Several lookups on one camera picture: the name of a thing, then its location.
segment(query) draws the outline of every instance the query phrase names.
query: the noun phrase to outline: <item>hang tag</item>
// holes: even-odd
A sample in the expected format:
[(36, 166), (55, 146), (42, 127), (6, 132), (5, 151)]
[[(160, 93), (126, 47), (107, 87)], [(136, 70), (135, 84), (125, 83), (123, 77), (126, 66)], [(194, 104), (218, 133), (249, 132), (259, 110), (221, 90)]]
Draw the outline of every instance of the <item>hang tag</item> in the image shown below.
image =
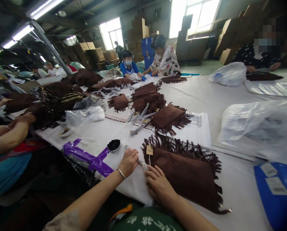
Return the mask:
[(287, 189), (285, 188), (278, 176), (266, 178), (265, 180), (273, 195), (287, 196)]
[(147, 145), (146, 154), (153, 156), (153, 149), (152, 149), (152, 147), (150, 145)]
[(277, 175), (277, 170), (270, 163), (263, 164), (260, 168), (267, 177)]

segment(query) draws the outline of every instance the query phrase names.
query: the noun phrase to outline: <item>bracelet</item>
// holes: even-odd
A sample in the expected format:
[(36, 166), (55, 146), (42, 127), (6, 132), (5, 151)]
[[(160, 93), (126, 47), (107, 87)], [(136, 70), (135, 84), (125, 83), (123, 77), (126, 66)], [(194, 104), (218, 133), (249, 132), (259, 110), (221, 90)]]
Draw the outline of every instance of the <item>bracelet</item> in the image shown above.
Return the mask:
[(117, 168), (117, 170), (121, 173), (121, 175), (123, 176), (123, 178), (126, 180), (124, 174), (121, 172), (121, 170), (119, 168)]

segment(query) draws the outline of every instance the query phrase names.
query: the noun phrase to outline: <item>hand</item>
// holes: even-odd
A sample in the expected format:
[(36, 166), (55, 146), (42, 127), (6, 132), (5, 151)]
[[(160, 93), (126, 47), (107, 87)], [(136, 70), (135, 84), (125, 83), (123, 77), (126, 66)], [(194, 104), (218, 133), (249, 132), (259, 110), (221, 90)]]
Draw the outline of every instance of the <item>hand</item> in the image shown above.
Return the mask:
[(174, 203), (179, 200), (178, 194), (172, 188), (171, 184), (165, 177), (163, 171), (155, 166), (148, 165), (149, 171), (145, 172), (149, 193), (162, 206), (172, 211)]
[(124, 153), (123, 160), (119, 164), (118, 168), (123, 173), (123, 175), (127, 178), (129, 177), (136, 166), (138, 165), (138, 151), (136, 149), (128, 149)]
[(254, 66), (246, 66), (247, 72), (255, 72), (257, 69)]
[(1, 100), (1, 102), (3, 103), (3, 104), (6, 104), (7, 102), (9, 102), (9, 101), (11, 101), (12, 99), (7, 99), (7, 98), (3, 98), (2, 100)]
[(280, 66), (282, 65), (282, 63), (274, 63), (270, 66), (270, 70), (271, 71), (275, 71), (277, 70), (278, 68), (280, 68)]
[(28, 123), (28, 124), (32, 124), (36, 120), (37, 119), (35, 118), (35, 116), (31, 112), (28, 112), (28, 113), (21, 115), (21, 116), (16, 118), (16, 122), (24, 122), (24, 123)]

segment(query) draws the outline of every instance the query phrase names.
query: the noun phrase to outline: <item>kraft paper tag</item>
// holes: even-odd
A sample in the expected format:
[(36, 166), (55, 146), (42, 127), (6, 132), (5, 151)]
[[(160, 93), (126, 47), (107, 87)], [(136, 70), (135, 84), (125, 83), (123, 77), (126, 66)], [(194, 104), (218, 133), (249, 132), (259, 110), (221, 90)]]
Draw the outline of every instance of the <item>kraft paper tag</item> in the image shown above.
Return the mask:
[(152, 149), (152, 147), (150, 145), (147, 145), (146, 154), (153, 156), (153, 149)]

